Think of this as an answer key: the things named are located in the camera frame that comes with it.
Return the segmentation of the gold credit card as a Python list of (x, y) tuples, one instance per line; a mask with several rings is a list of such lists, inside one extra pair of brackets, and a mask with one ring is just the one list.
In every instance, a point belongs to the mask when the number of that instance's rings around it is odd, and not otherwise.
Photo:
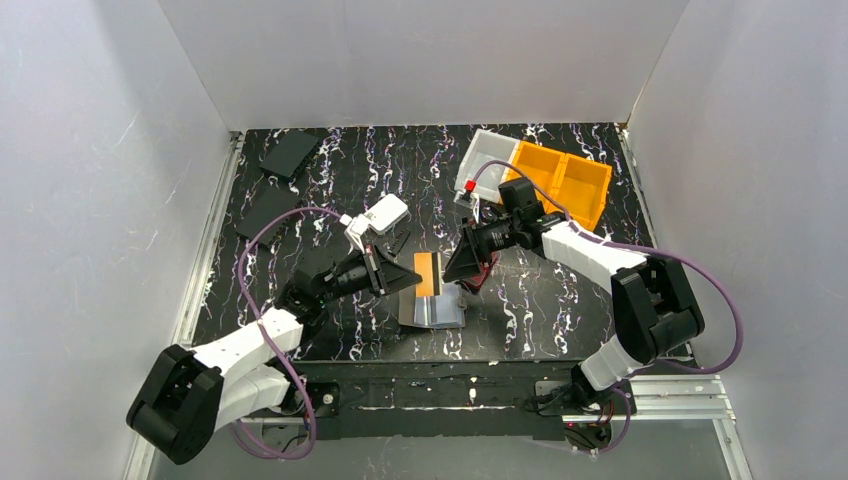
[(414, 254), (414, 271), (421, 277), (415, 285), (417, 298), (435, 297), (442, 294), (442, 261), (438, 251)]

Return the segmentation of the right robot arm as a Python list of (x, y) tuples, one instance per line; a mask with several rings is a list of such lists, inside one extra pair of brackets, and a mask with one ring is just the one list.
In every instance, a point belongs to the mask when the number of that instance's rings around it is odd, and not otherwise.
[(577, 271), (609, 293), (614, 334), (573, 368), (568, 388), (573, 398), (598, 396), (704, 331), (680, 261), (613, 247), (564, 214), (546, 212), (530, 180), (505, 182), (499, 193), (504, 214), (490, 223), (463, 221), (443, 279), (479, 276), (496, 252), (518, 246)]

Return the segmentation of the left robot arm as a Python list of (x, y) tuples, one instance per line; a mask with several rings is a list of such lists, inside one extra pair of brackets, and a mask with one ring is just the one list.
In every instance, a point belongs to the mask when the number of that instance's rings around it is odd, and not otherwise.
[(284, 403), (294, 377), (271, 362), (321, 330), (327, 302), (364, 290), (384, 296), (421, 281), (376, 245), (320, 273), (298, 270), (259, 320), (192, 349), (165, 348), (131, 403), (126, 423), (173, 463), (185, 464), (217, 430)]

